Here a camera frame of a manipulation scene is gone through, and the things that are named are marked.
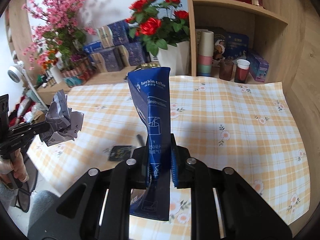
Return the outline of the left hand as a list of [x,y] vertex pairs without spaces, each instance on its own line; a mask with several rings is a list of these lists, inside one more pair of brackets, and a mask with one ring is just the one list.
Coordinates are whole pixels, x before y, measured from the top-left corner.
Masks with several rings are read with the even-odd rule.
[[14,161],[10,161],[9,159],[1,159],[1,164],[0,164],[1,181],[5,185],[8,185],[9,183],[11,183],[11,180],[8,176],[8,174],[11,171],[13,172],[14,178],[18,179],[19,181],[25,183],[26,181],[29,180],[29,175],[27,173],[20,149],[15,151]]

